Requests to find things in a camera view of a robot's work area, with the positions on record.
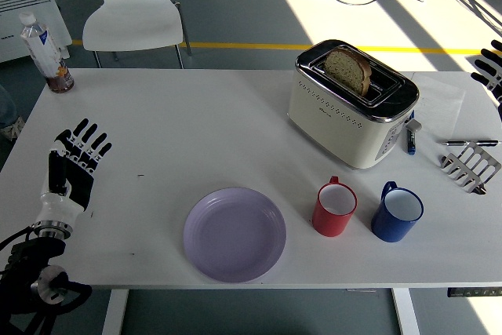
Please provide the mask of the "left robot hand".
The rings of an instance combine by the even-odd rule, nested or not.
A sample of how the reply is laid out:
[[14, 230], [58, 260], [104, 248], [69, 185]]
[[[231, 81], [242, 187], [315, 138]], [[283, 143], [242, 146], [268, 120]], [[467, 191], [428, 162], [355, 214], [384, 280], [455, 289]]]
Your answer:
[[96, 134], [98, 125], [87, 118], [66, 129], [49, 149], [48, 171], [42, 186], [42, 210], [34, 225], [39, 237], [68, 238], [78, 216], [89, 205], [99, 162], [111, 149], [107, 134]]

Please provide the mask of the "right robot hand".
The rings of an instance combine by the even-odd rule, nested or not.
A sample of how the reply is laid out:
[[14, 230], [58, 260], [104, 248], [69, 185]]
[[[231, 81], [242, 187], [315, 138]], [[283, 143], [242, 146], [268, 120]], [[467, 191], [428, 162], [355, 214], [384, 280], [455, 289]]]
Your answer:
[[482, 59], [475, 60], [477, 72], [471, 73], [471, 78], [484, 85], [494, 96], [497, 110], [501, 116], [501, 42], [491, 41], [492, 49], [481, 49]]

